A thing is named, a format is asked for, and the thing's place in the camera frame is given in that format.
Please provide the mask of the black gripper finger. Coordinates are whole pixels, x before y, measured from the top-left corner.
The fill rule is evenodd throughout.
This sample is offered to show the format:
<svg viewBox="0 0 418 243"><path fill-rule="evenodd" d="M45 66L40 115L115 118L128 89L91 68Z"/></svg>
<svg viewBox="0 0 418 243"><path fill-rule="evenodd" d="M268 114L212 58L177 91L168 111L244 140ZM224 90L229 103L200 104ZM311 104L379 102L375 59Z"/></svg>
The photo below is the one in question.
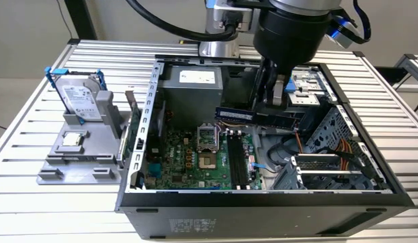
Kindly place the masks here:
<svg viewBox="0 0 418 243"><path fill-rule="evenodd" d="M271 60L262 60L260 67L258 69L255 76L255 86L252 91L254 94L252 111L256 111L260 104L264 103L266 85L267 81L270 81L271 67L272 67Z"/></svg>
<svg viewBox="0 0 418 243"><path fill-rule="evenodd" d="M266 104L270 106L282 106L283 91L290 82L291 72L282 73L276 67L270 67L266 82Z"/></svg>

